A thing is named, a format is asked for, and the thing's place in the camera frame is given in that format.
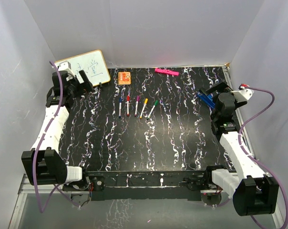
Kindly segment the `white pen with blue end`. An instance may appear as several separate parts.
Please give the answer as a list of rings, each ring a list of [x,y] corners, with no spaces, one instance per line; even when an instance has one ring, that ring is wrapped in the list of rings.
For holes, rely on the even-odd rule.
[[[119,118],[121,118],[122,102],[119,102]]]

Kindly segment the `white pen with magenta end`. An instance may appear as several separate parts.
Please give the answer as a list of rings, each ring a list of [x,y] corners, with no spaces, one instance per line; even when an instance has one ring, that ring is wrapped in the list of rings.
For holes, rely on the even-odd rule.
[[[135,112],[134,112],[135,117],[137,117],[138,103],[139,103],[139,101],[136,101],[136,103],[135,103]]]

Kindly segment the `white pen with green end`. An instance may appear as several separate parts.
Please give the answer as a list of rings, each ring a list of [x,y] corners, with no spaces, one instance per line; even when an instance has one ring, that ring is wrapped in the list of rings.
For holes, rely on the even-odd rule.
[[[153,105],[152,109],[150,110],[150,113],[149,113],[149,115],[146,118],[147,120],[149,120],[151,118],[151,115],[152,115],[154,109],[155,109],[155,105]]]

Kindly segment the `white pen with yellow end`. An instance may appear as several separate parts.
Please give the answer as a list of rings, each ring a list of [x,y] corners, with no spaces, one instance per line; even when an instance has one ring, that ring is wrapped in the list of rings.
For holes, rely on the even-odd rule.
[[[142,119],[142,117],[143,117],[145,108],[146,108],[146,104],[144,103],[144,105],[143,105],[143,107],[142,107],[142,110],[141,110],[141,113],[140,113],[140,119]]]

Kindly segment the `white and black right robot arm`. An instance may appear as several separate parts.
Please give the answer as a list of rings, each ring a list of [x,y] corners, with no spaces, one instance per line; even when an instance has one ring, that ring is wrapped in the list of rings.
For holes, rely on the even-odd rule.
[[[245,84],[234,91],[225,82],[201,89],[199,96],[208,100],[212,108],[211,129],[221,146],[228,153],[237,176],[223,166],[208,166],[204,184],[209,189],[217,187],[233,200],[240,216],[273,214],[276,209],[279,184],[257,165],[241,136],[241,129],[233,120],[236,109],[247,104],[253,91]]]

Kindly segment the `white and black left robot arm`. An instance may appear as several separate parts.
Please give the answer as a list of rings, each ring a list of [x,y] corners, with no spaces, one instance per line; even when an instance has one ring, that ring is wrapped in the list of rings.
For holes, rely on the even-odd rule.
[[[84,70],[80,76],[82,83],[68,69],[52,74],[53,87],[47,93],[41,131],[31,149],[21,155],[31,185],[73,183],[79,190],[89,187],[90,179],[84,175],[83,168],[66,165],[59,155],[61,134],[74,98],[93,91]]]

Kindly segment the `blue stapler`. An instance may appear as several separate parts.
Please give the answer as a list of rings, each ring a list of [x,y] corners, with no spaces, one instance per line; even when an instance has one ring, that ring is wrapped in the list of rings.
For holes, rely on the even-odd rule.
[[[197,96],[206,103],[211,109],[215,108],[215,102],[213,101],[213,95],[207,94],[206,90],[204,88],[200,88]]]

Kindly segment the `orange spiral notebook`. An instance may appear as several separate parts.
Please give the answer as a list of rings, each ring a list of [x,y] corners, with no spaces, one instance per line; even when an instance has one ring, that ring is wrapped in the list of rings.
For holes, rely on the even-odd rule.
[[[131,84],[131,73],[130,72],[119,72],[118,73],[118,84],[119,85],[130,85]]]

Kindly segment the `small whiteboard with wooden frame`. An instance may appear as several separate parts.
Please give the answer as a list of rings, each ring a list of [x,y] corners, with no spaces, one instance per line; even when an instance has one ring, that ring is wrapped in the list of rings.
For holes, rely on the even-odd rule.
[[[72,71],[80,83],[83,83],[83,80],[79,74],[80,70],[85,71],[89,81],[93,86],[99,86],[100,83],[108,83],[111,80],[101,50],[94,50],[62,60],[57,60],[55,61],[55,65],[63,61],[69,61],[71,63]]]

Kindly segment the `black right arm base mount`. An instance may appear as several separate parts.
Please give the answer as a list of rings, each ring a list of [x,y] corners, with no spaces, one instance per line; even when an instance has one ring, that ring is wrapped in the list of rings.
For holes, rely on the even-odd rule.
[[[179,186],[186,187],[191,191],[212,190],[214,191],[213,194],[221,194],[224,190],[212,181],[212,172],[217,169],[227,170],[223,165],[207,166],[201,175],[192,174],[184,177]]]

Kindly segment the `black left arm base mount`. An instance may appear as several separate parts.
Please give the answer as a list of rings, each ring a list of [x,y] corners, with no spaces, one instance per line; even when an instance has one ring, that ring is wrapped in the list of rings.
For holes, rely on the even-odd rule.
[[[105,178],[102,176],[86,176],[80,181],[68,182],[63,185],[64,191],[87,191],[89,198],[93,201],[95,191],[103,191]]]

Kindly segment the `aluminium front rail frame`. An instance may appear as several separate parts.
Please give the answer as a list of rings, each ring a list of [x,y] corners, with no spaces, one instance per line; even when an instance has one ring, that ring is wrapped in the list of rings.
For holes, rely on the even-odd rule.
[[[48,206],[40,213],[33,187],[22,179],[11,218],[11,229],[254,229],[249,217],[239,216],[222,194],[212,205],[209,191],[199,194],[185,187],[111,187],[49,195],[41,188]]]

